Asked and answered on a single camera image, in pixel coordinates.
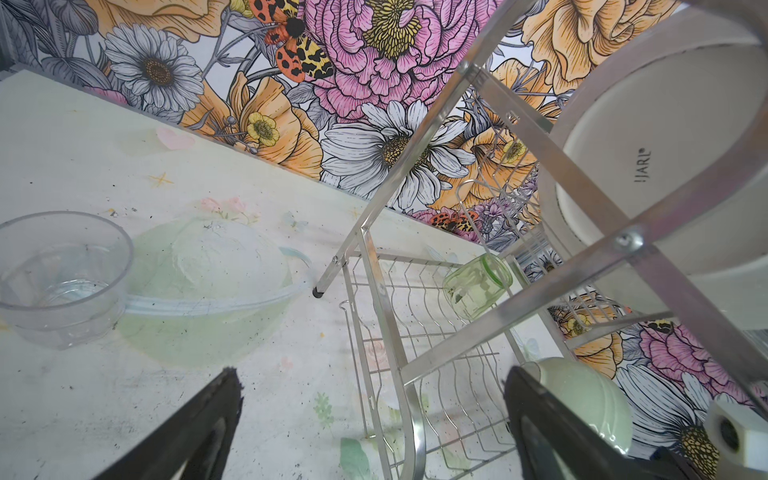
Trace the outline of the light green ceramic bowl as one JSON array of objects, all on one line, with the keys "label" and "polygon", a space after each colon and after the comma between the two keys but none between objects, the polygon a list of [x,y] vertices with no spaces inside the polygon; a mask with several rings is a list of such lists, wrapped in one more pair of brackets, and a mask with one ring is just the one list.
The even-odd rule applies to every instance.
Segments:
[{"label": "light green ceramic bowl", "polygon": [[561,357],[527,362],[522,368],[612,448],[629,453],[632,413],[614,382],[581,362]]}]

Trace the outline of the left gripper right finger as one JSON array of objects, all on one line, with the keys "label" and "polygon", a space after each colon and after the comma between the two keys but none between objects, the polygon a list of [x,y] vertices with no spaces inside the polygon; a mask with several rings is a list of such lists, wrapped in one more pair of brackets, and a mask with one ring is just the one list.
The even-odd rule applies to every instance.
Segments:
[{"label": "left gripper right finger", "polygon": [[649,479],[523,368],[504,383],[510,431],[525,479]]}]

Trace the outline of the cream white plate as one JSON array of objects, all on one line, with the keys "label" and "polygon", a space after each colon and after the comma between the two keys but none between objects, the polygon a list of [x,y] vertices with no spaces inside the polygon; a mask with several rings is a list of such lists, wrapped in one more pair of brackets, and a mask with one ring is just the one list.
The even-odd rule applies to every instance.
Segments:
[{"label": "cream white plate", "polygon": [[[767,96],[767,53],[742,24],[689,7],[588,75],[555,143],[628,217],[719,159]],[[767,326],[767,180],[658,245],[738,328]]]}]

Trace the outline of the clear faceted glass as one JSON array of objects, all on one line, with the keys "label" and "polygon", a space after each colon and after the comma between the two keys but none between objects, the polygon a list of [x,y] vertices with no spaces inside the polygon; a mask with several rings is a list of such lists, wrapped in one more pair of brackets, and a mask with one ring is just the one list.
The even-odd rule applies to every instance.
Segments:
[{"label": "clear faceted glass", "polygon": [[105,335],[126,310],[134,245],[114,222],[48,211],[1,224],[1,320],[25,340],[67,349]]}]

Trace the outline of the translucent pale green lid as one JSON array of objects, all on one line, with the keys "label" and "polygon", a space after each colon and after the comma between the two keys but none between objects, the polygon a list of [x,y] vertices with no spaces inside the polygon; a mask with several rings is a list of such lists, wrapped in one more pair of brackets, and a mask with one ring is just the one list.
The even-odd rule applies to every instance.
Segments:
[{"label": "translucent pale green lid", "polygon": [[117,330],[164,365],[234,363],[274,333],[313,283],[307,255],[233,220],[180,218],[133,244],[128,305]]}]

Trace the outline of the steel two-tier dish rack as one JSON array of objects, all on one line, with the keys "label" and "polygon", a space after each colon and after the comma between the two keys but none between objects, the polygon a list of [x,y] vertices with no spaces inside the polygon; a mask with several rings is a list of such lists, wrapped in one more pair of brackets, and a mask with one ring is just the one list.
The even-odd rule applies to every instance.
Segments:
[{"label": "steel two-tier dish rack", "polygon": [[[767,53],[763,1],[688,1],[734,20]],[[506,1],[417,125],[385,180],[326,269],[315,294],[342,276],[345,313],[363,402],[386,479],[524,478],[508,424],[504,383],[512,367],[550,357],[601,373],[625,394],[633,436],[621,455],[649,479],[716,479],[719,452],[704,421],[718,398],[767,422],[767,326],[733,324],[660,250],[659,243],[760,177],[767,180],[767,96],[745,132],[709,167],[635,217],[558,146],[558,114],[503,79],[491,53],[514,34],[531,46],[584,45],[598,8]],[[484,155],[505,174],[478,174],[455,191],[482,248],[467,262],[387,255],[371,229],[430,134],[465,104],[486,127]],[[532,169],[510,174],[525,161]],[[472,188],[490,199],[467,205]],[[513,285],[479,318],[461,319],[443,282],[474,258],[506,261]]]}]

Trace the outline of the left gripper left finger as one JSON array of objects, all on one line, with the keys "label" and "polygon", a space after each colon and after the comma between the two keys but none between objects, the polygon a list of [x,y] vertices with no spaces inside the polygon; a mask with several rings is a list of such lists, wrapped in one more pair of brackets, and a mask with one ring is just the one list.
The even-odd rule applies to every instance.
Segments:
[{"label": "left gripper left finger", "polygon": [[227,367],[99,479],[220,479],[243,405]]}]

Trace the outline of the green glass tumbler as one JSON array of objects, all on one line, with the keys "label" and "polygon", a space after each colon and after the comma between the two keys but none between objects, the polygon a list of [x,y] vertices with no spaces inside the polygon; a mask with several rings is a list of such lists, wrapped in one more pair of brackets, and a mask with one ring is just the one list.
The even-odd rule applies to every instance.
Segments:
[{"label": "green glass tumbler", "polygon": [[509,264],[492,253],[484,253],[451,272],[443,282],[443,293],[461,319],[474,321],[495,304],[513,282]]}]

